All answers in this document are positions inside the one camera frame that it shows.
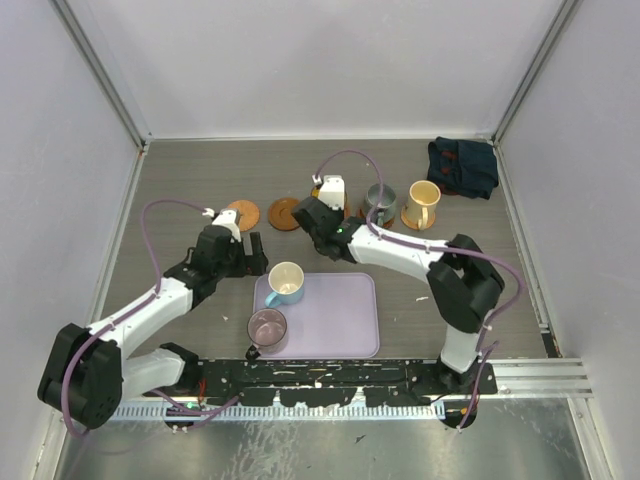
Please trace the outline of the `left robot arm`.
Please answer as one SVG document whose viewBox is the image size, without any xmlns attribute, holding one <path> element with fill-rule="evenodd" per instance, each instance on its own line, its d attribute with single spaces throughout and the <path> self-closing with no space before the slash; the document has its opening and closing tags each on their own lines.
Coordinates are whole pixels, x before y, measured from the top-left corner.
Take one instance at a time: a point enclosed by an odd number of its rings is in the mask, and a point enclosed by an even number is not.
<svg viewBox="0 0 640 480">
<path fill-rule="evenodd" d="M 158 286 L 90 327 L 70 323 L 58 332 L 38 399 L 93 430 L 126 399 L 163 387 L 178 396 L 191 395 L 203 377 L 197 354 L 172 342 L 142 356 L 135 351 L 213 295 L 223 279 L 258 277 L 267 266 L 259 233 L 235 238 L 226 227 L 205 227 Z"/>
</svg>

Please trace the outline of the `grey green mug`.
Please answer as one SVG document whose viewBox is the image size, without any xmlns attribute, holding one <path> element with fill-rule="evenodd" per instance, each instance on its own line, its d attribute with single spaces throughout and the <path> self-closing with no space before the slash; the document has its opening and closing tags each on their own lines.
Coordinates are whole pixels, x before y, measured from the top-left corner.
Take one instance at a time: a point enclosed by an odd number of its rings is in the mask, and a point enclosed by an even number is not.
<svg viewBox="0 0 640 480">
<path fill-rule="evenodd" d="M 372 208 L 376 208 L 372 221 L 380 227 L 391 227 L 397 211 L 395 191 L 387 184 L 372 185 L 364 196 L 360 207 L 360 216 L 365 218 Z"/>
</svg>

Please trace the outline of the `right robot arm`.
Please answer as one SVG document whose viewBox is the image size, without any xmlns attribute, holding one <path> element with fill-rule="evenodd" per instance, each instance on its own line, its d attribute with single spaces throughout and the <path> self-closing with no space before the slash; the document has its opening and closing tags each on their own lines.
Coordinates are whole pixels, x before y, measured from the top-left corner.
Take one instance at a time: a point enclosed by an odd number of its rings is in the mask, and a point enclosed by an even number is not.
<svg viewBox="0 0 640 480">
<path fill-rule="evenodd" d="M 427 283 L 447 324 L 436 377 L 452 394 L 462 393 L 473 383 L 482 324 L 497 305 L 504 280 L 489 261 L 477 256 L 471 238 L 459 234 L 453 243 L 469 247 L 470 256 L 449 253 L 445 241 L 374 233 L 364 219 L 345 218 L 341 210 L 313 196 L 294 206 L 292 216 L 316 251 L 333 261 L 384 267 Z"/>
</svg>

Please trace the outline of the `cream mug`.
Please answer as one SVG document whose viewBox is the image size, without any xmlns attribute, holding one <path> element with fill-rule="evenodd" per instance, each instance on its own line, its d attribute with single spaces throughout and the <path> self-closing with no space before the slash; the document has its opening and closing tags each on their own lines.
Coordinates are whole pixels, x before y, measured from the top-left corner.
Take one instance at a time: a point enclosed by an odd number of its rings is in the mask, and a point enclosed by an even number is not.
<svg viewBox="0 0 640 480">
<path fill-rule="evenodd" d="M 440 200 L 441 190 L 435 183 L 419 180 L 409 188 L 408 199 L 403 208 L 408 210 L 408 215 L 412 218 L 419 217 L 424 210 L 436 216 L 436 208 Z"/>
</svg>

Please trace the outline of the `white and blue mug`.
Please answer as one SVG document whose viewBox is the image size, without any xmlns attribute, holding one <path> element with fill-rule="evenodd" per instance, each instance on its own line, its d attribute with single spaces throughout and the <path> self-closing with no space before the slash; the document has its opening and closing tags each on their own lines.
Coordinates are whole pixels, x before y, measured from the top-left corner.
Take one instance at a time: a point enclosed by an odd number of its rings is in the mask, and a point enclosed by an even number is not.
<svg viewBox="0 0 640 480">
<path fill-rule="evenodd" d="M 268 275 L 271 292 L 264 301 L 265 306 L 276 308 L 299 302 L 304 295 L 304 281 L 304 272 L 299 265 L 293 262 L 278 263 Z"/>
</svg>

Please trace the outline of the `purple glass mug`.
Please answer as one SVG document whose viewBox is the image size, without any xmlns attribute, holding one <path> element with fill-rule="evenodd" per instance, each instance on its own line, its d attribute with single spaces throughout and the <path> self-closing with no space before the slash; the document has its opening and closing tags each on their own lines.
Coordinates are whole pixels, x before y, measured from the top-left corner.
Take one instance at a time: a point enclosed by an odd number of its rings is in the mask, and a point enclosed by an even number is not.
<svg viewBox="0 0 640 480">
<path fill-rule="evenodd" d="M 288 324 L 276 309 L 265 308 L 255 312 L 247 322 L 250 346 L 245 353 L 248 361 L 282 351 L 288 342 Z"/>
</svg>

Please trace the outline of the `woven rattan coaster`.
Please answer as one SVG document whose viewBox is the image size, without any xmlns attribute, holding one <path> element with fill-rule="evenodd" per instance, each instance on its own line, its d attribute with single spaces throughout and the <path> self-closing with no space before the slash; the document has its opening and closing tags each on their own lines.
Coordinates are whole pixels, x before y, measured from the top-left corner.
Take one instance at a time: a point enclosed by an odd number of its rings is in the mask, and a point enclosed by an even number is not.
<svg viewBox="0 0 640 480">
<path fill-rule="evenodd" d="M 255 227 L 260 219 L 260 210 L 258 206 L 249 200 L 242 199 L 236 200 L 228 205 L 228 208 L 238 211 L 239 217 L 239 230 L 246 232 Z"/>
<path fill-rule="evenodd" d="M 424 210 L 422 215 L 416 218 L 410 217 L 406 208 L 401 210 L 402 222 L 412 230 L 424 231 L 435 223 L 435 219 L 435 214 L 431 214 L 428 210 Z"/>
</svg>

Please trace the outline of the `brown wooden coaster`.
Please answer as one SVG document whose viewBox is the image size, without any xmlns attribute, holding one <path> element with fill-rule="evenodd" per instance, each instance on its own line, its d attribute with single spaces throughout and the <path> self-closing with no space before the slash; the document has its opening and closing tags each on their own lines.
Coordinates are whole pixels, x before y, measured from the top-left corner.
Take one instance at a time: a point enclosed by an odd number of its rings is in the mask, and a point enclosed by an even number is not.
<svg viewBox="0 0 640 480">
<path fill-rule="evenodd" d="M 298 222 L 292 216 L 292 209 L 299 203 L 293 197 L 282 197 L 275 200 L 268 210 L 269 224 L 279 231 L 293 231 L 299 228 Z"/>
<path fill-rule="evenodd" d="M 358 211 L 356 212 L 356 217 L 361 219 L 366 220 L 367 215 L 368 215 L 368 211 L 365 212 L 362 208 L 359 208 Z M 390 229 L 393 226 L 394 221 L 395 221 L 395 213 L 394 211 L 389 209 L 376 209 L 376 211 L 374 212 L 371 218 L 371 222 L 374 226 L 384 228 L 384 229 Z"/>
</svg>

